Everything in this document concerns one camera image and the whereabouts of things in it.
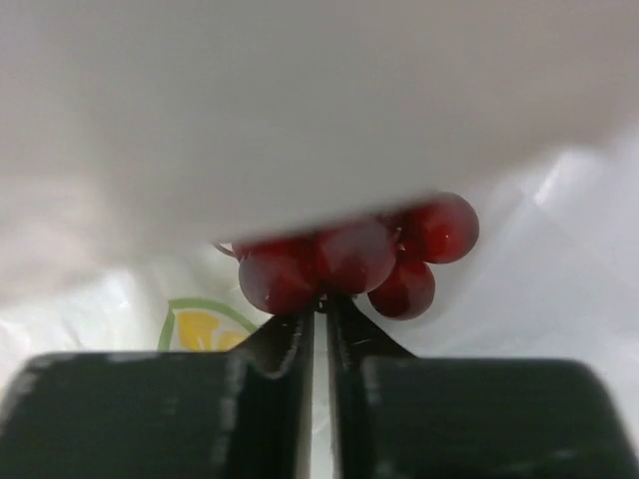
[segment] grape stem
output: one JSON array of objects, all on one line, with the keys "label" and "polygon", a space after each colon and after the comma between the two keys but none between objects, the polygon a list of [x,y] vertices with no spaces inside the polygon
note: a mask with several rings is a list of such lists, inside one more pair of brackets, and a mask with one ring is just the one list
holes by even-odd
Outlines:
[{"label": "grape stem", "polygon": [[213,245],[213,247],[215,249],[217,249],[222,254],[225,254],[226,256],[230,256],[230,257],[236,257],[235,254],[230,249],[228,249],[227,247],[222,246],[218,242],[213,242],[212,245]]}]

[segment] lemon slice graphic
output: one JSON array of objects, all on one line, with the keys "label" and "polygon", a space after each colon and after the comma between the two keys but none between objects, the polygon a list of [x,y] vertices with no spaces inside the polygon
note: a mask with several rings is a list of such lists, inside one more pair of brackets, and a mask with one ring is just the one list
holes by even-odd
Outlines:
[{"label": "lemon slice graphic", "polygon": [[169,301],[158,349],[227,351],[256,329],[244,316],[222,302],[176,298]]}]

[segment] bunch of grapes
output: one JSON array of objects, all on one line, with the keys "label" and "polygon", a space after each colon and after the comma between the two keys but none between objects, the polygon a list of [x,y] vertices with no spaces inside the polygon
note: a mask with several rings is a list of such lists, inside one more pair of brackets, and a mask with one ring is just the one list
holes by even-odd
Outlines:
[{"label": "bunch of grapes", "polygon": [[325,293],[367,293],[392,319],[411,319],[432,304],[428,263],[461,259],[475,246],[479,221],[459,195],[441,193],[392,214],[262,242],[233,242],[240,287],[257,309],[290,314]]}]

